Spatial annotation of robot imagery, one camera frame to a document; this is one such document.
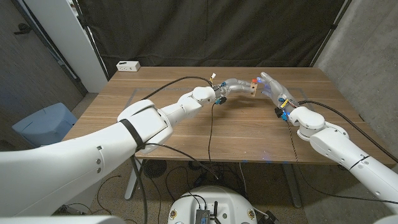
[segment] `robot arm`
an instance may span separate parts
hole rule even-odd
[[[377,198],[398,202],[398,174],[369,156],[352,141],[348,133],[335,124],[326,122],[324,117],[304,106],[299,106],[287,89],[262,72],[257,78],[264,84],[263,93],[283,111],[286,121],[299,126],[297,135],[321,155],[341,164],[349,170]],[[385,203],[398,213],[398,205]]]
[[[37,149],[2,152],[0,217],[51,215],[137,150],[148,153],[157,147],[145,142],[166,142],[181,120],[194,117],[205,104],[237,91],[239,85],[242,91],[253,91],[246,88],[249,83],[238,80],[215,89],[196,87],[161,109],[142,100],[126,108],[116,124],[95,133]]]

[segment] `concrete wall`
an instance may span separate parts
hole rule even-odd
[[[397,64],[398,1],[354,0],[314,66],[328,75],[396,157]]]

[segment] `black backdrop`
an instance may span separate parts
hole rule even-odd
[[[142,66],[307,67],[344,0],[79,0],[108,73]]]

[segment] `white box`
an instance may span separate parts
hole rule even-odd
[[[136,72],[141,67],[137,61],[120,61],[116,67],[122,72]]]

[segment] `wooden table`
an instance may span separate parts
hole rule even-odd
[[[333,107],[384,145],[318,68],[142,67],[138,72],[116,72],[65,139],[83,136],[114,124],[125,107],[172,80],[184,76],[210,78],[213,72],[217,74],[215,83],[228,78],[251,81],[260,76],[261,72],[267,72],[286,86],[296,100],[314,100]],[[182,80],[149,99],[161,108],[175,103],[181,95],[196,86],[207,86],[207,83],[196,79]],[[287,125],[276,117],[275,105],[266,95],[261,94],[261,88],[260,84],[255,97],[233,93],[228,96],[226,103],[214,106],[212,161],[295,163]],[[369,155],[383,164],[395,164],[334,112],[317,105],[305,106],[322,114],[327,121],[345,128],[350,139]],[[208,161],[210,124],[211,105],[208,105],[195,118],[186,119],[176,126],[166,144],[199,161]],[[299,163],[335,164],[313,150],[309,142],[301,140],[296,134],[296,127],[292,131]],[[136,156],[139,159],[188,160],[187,157],[162,147],[146,155],[138,152]]]

